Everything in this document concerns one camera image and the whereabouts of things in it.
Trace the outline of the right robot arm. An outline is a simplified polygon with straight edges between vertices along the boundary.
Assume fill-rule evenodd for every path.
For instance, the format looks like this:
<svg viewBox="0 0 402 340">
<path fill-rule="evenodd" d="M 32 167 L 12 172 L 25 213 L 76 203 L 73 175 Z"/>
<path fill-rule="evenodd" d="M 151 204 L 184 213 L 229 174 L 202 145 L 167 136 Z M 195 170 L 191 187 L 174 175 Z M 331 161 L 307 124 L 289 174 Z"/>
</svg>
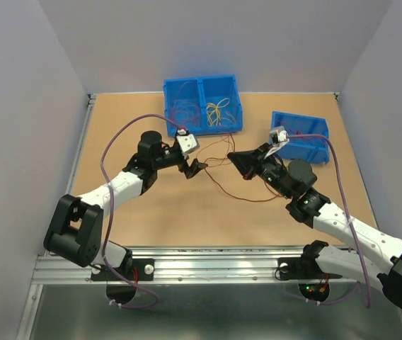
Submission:
<svg viewBox="0 0 402 340">
<path fill-rule="evenodd" d="M 311 165 L 295 159 L 285 165 L 270 155 L 271 146 L 227 157 L 245 180 L 261 178 L 289 200 L 289 214 L 313 230 L 336 238 L 352 248 L 346 252 L 323 242 L 305 247 L 300 268 L 308 276 L 332 273 L 380 289 L 395 306 L 402 309 L 402 239 L 392 237 L 347 215 L 314 187 L 316 175 Z"/>
</svg>

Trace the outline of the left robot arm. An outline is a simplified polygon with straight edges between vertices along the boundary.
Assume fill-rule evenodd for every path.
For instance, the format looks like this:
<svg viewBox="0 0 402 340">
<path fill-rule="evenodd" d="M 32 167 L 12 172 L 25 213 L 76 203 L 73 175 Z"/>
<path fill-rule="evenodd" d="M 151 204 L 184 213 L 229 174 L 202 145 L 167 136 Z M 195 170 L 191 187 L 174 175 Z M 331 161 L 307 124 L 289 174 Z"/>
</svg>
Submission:
<svg viewBox="0 0 402 340">
<path fill-rule="evenodd" d="M 127 166 L 102 186 L 78 197 L 63 195 L 57 202 L 43 245 L 44 248 L 84 268 L 107 268 L 117 279 L 135 274 L 132 252 L 110 242 L 102 234 L 103 221 L 113 211 L 146 193 L 157 180 L 157 172 L 175 166 L 187 179 L 206 167 L 189 155 L 199 148 L 196 137 L 178 130 L 172 145 L 157 131 L 143 132 L 137 152 Z"/>
</svg>

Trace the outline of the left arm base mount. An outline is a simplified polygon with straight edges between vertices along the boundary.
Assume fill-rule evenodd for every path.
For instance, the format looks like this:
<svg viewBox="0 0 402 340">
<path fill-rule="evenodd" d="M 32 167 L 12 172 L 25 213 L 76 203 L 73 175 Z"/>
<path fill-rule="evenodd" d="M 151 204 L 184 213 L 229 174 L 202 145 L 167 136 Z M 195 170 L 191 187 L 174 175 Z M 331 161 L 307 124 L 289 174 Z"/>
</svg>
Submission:
<svg viewBox="0 0 402 340">
<path fill-rule="evenodd" d="M 132 259 L 131 262 L 122 264 L 115 270 L 126 277 L 127 280 L 134 282 L 148 282 L 154 279 L 155 260 L 153 258 Z M 100 266 L 100 272 L 94 273 L 92 269 L 90 279 L 94 282 L 119 281 L 120 279 L 112 273 L 106 266 Z"/>
</svg>

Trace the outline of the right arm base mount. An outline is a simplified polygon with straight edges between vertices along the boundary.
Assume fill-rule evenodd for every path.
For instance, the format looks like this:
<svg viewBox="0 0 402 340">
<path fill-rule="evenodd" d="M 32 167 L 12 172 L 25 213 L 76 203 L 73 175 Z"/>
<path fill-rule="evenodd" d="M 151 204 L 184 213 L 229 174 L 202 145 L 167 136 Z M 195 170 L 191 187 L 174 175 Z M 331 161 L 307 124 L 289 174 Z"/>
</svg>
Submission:
<svg viewBox="0 0 402 340">
<path fill-rule="evenodd" d="M 279 281 L 319 281 L 321 279 L 340 279 L 341 275 L 321 270 L 314 260 L 302 257 L 280 257 L 272 268 Z"/>
</svg>

